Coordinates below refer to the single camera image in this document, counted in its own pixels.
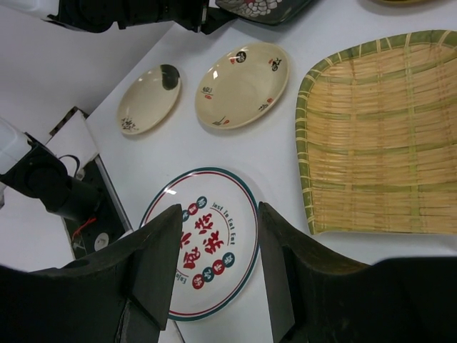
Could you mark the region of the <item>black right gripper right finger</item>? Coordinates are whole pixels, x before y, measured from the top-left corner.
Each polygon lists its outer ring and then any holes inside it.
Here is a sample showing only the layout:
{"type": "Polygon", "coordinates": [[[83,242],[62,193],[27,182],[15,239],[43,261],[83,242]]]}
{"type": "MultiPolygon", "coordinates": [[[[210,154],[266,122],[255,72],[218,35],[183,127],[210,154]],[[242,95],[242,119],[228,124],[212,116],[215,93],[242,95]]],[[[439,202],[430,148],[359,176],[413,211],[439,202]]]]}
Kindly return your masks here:
{"type": "Polygon", "coordinates": [[[275,342],[454,342],[456,258],[345,257],[258,206],[275,342]]]}

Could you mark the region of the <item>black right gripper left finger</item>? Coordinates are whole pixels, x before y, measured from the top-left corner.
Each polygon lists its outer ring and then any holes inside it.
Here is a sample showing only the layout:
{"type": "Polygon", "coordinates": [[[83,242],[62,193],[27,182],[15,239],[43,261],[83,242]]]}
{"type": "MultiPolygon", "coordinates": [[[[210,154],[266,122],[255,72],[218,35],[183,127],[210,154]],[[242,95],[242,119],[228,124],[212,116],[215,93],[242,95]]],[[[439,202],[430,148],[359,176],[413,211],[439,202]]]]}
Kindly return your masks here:
{"type": "Polygon", "coordinates": [[[181,206],[57,269],[1,268],[3,342],[157,342],[166,328],[181,206]]]}

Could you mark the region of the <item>black floral square plate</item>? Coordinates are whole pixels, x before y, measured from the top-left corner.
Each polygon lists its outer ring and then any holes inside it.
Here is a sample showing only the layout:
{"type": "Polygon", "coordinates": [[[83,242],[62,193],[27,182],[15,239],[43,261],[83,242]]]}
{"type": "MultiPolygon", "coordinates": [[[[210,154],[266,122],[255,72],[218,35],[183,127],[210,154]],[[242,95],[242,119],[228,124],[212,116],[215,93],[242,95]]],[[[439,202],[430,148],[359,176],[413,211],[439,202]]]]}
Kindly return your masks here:
{"type": "Polygon", "coordinates": [[[278,26],[313,3],[312,0],[220,0],[224,11],[257,24],[278,26]]]}

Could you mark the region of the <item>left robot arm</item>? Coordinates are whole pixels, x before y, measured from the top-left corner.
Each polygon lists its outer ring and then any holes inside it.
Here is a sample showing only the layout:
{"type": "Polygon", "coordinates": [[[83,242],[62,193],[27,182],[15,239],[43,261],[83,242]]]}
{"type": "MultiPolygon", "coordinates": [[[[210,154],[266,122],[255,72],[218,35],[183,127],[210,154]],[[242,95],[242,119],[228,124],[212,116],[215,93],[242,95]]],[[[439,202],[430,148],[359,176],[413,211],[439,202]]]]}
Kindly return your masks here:
{"type": "MultiPolygon", "coordinates": [[[[113,24],[120,29],[173,21],[189,31],[203,29],[207,1],[2,1],[1,5],[75,31],[99,34],[113,24]]],[[[68,174],[65,165],[35,138],[1,120],[1,183],[39,199],[52,214],[85,221],[101,193],[68,174]]]]}

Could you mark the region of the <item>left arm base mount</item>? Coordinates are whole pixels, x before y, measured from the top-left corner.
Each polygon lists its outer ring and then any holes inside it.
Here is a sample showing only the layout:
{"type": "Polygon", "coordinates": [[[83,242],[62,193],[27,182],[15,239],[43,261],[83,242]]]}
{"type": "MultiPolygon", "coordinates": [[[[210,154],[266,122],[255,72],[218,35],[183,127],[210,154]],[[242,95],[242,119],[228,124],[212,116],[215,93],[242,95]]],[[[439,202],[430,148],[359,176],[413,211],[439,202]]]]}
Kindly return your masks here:
{"type": "Polygon", "coordinates": [[[66,166],[69,175],[101,192],[101,202],[87,220],[64,220],[77,259],[107,247],[134,230],[86,123],[88,117],[73,107],[51,130],[51,138],[46,143],[66,166]]]}

